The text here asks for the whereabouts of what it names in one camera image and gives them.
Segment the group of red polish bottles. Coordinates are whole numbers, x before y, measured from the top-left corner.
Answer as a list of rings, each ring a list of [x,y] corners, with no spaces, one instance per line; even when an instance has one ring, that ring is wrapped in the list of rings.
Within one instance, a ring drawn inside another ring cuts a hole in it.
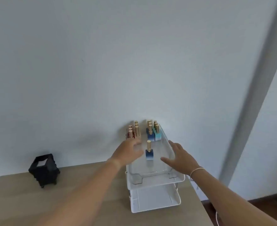
[[[142,139],[138,121],[132,121],[126,125],[125,139]]]

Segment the blue nail polish bottle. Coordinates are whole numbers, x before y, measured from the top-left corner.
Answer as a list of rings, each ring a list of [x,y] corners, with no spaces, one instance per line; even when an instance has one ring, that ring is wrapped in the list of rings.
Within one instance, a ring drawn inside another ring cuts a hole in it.
[[[146,160],[154,159],[154,152],[151,146],[151,140],[147,140],[147,149],[145,150],[145,157],[146,157]]]

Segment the person's left hand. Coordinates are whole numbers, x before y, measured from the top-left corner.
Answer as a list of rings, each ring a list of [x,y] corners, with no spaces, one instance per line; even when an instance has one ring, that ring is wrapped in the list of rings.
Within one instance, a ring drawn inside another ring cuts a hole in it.
[[[116,169],[121,169],[136,159],[140,158],[144,152],[127,152],[127,140],[123,141],[115,150],[113,155],[106,161],[106,164],[113,165]]]

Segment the black plastic stand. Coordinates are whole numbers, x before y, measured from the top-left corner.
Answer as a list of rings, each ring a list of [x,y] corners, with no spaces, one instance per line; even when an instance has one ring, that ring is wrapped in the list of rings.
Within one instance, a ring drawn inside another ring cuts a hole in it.
[[[34,176],[41,188],[49,184],[56,185],[57,177],[60,174],[53,154],[37,156],[28,171]]]

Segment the person's right hand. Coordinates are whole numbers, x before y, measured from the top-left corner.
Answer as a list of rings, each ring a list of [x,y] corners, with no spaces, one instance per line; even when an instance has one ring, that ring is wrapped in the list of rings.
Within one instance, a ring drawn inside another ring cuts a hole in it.
[[[171,168],[184,175],[189,175],[190,177],[195,171],[203,169],[179,143],[174,143],[171,140],[168,142],[175,155],[174,166],[170,166]]]

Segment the clear plastic tray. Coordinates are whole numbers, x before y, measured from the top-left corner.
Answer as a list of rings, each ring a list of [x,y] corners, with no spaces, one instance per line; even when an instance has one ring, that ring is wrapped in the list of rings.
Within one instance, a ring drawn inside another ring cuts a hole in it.
[[[174,151],[162,127],[161,130],[162,139],[160,141],[151,142],[154,159],[146,160],[145,150],[147,149],[147,133],[146,130],[143,133],[142,129],[140,129],[144,154],[133,163],[126,166],[126,180],[129,190],[182,181],[178,179],[176,171],[160,159],[161,157],[169,159],[174,159],[175,157]]]

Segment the person's right forearm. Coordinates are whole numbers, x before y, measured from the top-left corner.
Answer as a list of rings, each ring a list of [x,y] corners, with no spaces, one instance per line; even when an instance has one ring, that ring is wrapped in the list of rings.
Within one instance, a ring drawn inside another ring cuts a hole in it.
[[[230,190],[206,170],[191,177],[211,201],[226,226],[277,226],[277,220]]]

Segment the person's left forearm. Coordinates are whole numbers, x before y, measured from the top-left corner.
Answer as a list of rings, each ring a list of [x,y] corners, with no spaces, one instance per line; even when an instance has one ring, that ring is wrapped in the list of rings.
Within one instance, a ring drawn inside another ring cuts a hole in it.
[[[125,160],[110,158],[37,226],[91,225],[112,181],[126,164]]]

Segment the group of blue polish bottles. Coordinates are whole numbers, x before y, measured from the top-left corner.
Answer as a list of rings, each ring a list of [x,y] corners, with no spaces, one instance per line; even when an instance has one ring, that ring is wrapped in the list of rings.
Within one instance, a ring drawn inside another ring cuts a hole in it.
[[[147,140],[160,141],[162,139],[162,130],[159,123],[156,120],[147,120]]]

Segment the white two-tier tray organizer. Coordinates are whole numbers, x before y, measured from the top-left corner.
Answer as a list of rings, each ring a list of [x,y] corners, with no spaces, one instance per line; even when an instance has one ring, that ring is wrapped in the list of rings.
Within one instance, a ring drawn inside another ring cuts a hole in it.
[[[178,179],[182,181],[134,190],[128,189],[131,212],[139,213],[180,205],[181,198],[178,193],[178,184],[185,181],[185,175],[177,171],[176,173]]]

